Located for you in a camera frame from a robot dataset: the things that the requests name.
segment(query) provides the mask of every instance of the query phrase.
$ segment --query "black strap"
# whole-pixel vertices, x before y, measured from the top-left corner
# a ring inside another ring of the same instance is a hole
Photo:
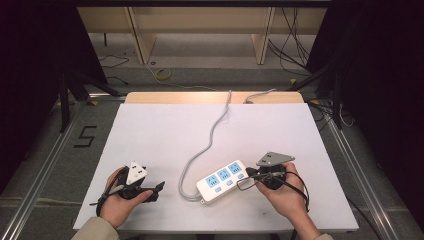
[[[97,200],[97,203],[90,203],[90,206],[97,205],[97,207],[96,207],[96,214],[97,214],[98,217],[100,217],[100,212],[102,211],[103,204],[106,202],[106,200],[108,199],[108,197],[116,193],[115,192],[115,193],[109,194],[110,190],[112,189],[112,187],[115,184],[116,180],[118,180],[118,178],[121,176],[121,174],[124,171],[124,169],[125,168],[121,169],[118,172],[118,174],[116,174],[116,176],[113,178],[112,182],[107,187],[106,191]]]

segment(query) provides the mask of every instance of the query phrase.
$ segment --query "metal frame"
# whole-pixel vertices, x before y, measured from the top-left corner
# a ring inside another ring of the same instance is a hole
[[[371,214],[374,217],[374,220],[377,224],[378,229],[383,237],[383,239],[400,239],[396,230],[393,227],[393,224],[384,210],[383,205],[377,197],[373,187],[371,186],[365,172],[362,170],[361,165],[358,162],[355,154],[352,151],[352,148],[347,141],[343,130],[339,130],[338,126],[334,123],[333,120],[329,121],[329,126],[331,132],[333,133],[334,139],[336,140],[340,150],[343,153],[343,157],[346,160],[346,163],[349,166],[349,169],[358,184],[359,190],[364,197],[365,203],[367,204]]]
[[[69,138],[70,133],[73,130],[76,120],[85,107],[85,102],[78,102],[75,107],[76,109],[74,116],[71,118],[68,127],[63,133],[59,133],[59,137],[57,138],[46,161],[38,172],[38,175],[35,178],[31,188],[9,221],[6,231],[1,238],[2,240],[18,239],[26,221],[28,220],[29,215],[31,214],[32,209],[34,208],[34,204],[37,201],[37,198],[40,196],[44,186],[47,183],[47,180],[50,177],[51,172],[56,165],[56,162],[62,153],[62,150]]]

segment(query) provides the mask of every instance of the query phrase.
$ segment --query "hand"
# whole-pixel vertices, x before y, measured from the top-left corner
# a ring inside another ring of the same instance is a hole
[[[293,172],[299,175],[293,163],[284,163],[283,166],[287,172]],[[286,182],[303,192],[304,186],[302,181],[296,175],[287,174]],[[305,201],[298,192],[285,185],[277,190],[272,190],[261,182],[258,182],[256,187],[271,202],[275,210],[293,224],[300,239],[309,240],[320,236],[320,232],[308,215]]]
[[[109,176],[107,179],[105,191],[109,184],[112,182],[113,178],[118,174],[118,172],[121,170],[117,169],[112,175]],[[112,189],[115,188],[117,185],[117,181],[113,185]],[[130,215],[131,211],[140,203],[146,201],[150,195],[153,194],[152,190],[148,190],[145,192],[142,192],[137,197],[126,200],[119,196],[119,194],[113,194],[108,197],[108,199],[105,201],[105,203],[102,206],[102,209],[100,211],[100,217],[104,220],[108,221],[115,229],[121,226]]]
[[[287,172],[298,174],[293,163],[284,163],[283,166],[286,168]],[[296,175],[290,173],[286,174],[286,182],[303,192],[302,181],[300,181]],[[258,182],[256,186],[259,191],[265,195],[268,201],[271,202],[275,210],[284,217],[290,219],[298,214],[307,213],[303,197],[291,188],[283,185],[277,190],[272,190],[261,182]]]

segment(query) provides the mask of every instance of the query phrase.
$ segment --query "white power strip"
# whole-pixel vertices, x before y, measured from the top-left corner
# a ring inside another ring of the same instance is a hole
[[[237,182],[247,177],[246,167],[240,160],[223,166],[196,183],[197,189],[203,197],[201,203],[211,203],[224,193],[236,188]],[[247,179],[239,182],[239,185],[246,182]]]

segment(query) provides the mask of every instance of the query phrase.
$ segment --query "white cable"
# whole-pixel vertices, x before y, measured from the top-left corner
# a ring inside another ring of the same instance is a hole
[[[173,83],[163,83],[160,82],[157,78],[155,73],[152,71],[152,69],[146,64],[147,69],[149,69],[149,71],[152,73],[153,78],[156,80],[156,82],[158,82],[159,84],[162,85],[168,85],[168,86],[174,86],[174,87],[180,87],[180,88],[184,88],[184,89],[192,89],[192,88],[204,88],[204,89],[208,89],[208,90],[212,90],[212,91],[218,91],[217,89],[214,88],[210,88],[210,87],[205,87],[205,86],[190,86],[190,87],[186,87],[186,86],[182,86],[182,85],[178,85],[178,84],[173,84]]]
[[[343,104],[340,104],[340,112],[339,112],[340,119],[342,120],[343,124],[346,125],[346,127],[352,127],[353,124],[355,123],[355,119],[352,118],[352,122],[350,124],[347,124],[342,117],[342,108],[343,108]]]
[[[261,96],[261,95],[265,95],[265,94],[268,94],[268,93],[270,93],[270,92],[272,92],[272,91],[276,91],[276,90],[277,90],[277,89],[273,88],[273,89],[270,89],[270,90],[268,90],[268,91],[266,91],[266,92],[261,92],[261,93],[256,93],[256,94],[250,95],[250,96],[248,96],[248,97],[244,100],[243,104],[246,104],[246,103],[247,103],[247,101],[249,101],[249,99],[251,99],[251,98],[254,98],[254,97],[257,97],[257,96]]]
[[[190,201],[190,202],[197,202],[197,201],[200,201],[201,200],[201,195],[200,195],[200,193],[197,193],[196,195],[192,195],[192,196],[190,196],[190,195],[188,195],[188,194],[186,194],[185,192],[184,192],[184,189],[183,189],[183,181],[184,181],[184,178],[185,178],[185,175],[186,175],[186,173],[187,173],[187,170],[188,170],[188,168],[189,168],[189,166],[191,165],[191,163],[194,161],[194,160],[196,160],[196,158],[198,158],[200,155],[202,155],[203,153],[205,153],[207,150],[209,150],[209,148],[212,146],[212,144],[213,144],[213,133],[214,133],[214,131],[215,131],[215,128],[216,128],[216,126],[218,125],[218,123],[224,118],[224,116],[227,114],[227,112],[228,112],[228,108],[229,108],[229,103],[230,103],[230,100],[231,100],[231,90],[228,92],[228,97],[227,97],[227,102],[226,102],[226,104],[225,104],[225,109],[224,109],[224,112],[222,113],[222,115],[218,118],[218,120],[216,120],[216,122],[213,124],[213,126],[212,126],[212,128],[211,128],[211,130],[210,130],[210,133],[209,133],[209,144],[208,144],[208,146],[206,146],[202,151],[200,151],[200,152],[198,152],[197,154],[195,154],[193,157],[191,157],[190,158],[190,160],[186,163],[186,165],[184,166],[184,169],[183,169],[183,171],[182,171],[182,173],[181,173],[181,177],[180,177],[180,181],[179,181],[179,183],[178,183],[178,189],[179,189],[179,191],[180,191],[180,195],[183,197],[183,198],[185,198],[187,201]]]

